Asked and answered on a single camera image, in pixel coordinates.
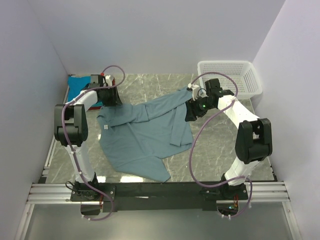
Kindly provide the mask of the grey-blue t-shirt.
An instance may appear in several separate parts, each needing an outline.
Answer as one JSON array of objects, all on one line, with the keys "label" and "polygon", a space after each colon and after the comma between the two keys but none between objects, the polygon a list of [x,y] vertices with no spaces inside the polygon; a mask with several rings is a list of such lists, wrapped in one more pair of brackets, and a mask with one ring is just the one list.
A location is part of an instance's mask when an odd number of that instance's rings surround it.
[{"label": "grey-blue t-shirt", "polygon": [[169,180],[163,159],[189,150],[194,141],[185,120],[191,98],[183,87],[136,105],[102,107],[99,143],[113,169],[156,182]]}]

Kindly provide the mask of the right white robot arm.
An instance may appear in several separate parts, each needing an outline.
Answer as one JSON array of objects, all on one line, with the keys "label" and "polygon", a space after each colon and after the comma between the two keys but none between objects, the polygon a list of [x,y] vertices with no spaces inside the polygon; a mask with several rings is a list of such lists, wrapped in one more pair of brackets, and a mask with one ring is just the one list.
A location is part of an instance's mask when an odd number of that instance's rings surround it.
[{"label": "right white robot arm", "polygon": [[186,102],[187,122],[194,122],[203,117],[208,110],[218,109],[225,114],[237,128],[235,140],[235,160],[222,176],[219,193],[230,200],[237,194],[237,187],[242,185],[253,169],[270,156],[273,151],[272,126],[267,118],[260,118],[250,112],[237,99],[231,90],[223,90],[217,78],[205,83],[205,88],[188,84],[187,90],[192,98]]}]

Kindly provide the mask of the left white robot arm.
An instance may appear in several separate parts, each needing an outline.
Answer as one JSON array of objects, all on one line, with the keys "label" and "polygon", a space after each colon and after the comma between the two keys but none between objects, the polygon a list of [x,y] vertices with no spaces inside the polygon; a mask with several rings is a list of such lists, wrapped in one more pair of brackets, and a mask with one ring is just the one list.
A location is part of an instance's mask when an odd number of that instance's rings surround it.
[{"label": "left white robot arm", "polygon": [[86,146],[89,135],[86,113],[97,103],[107,107],[122,105],[117,86],[114,76],[93,74],[77,96],[54,107],[54,137],[71,159],[75,172],[73,191],[82,192],[88,201],[99,197],[100,188]]}]

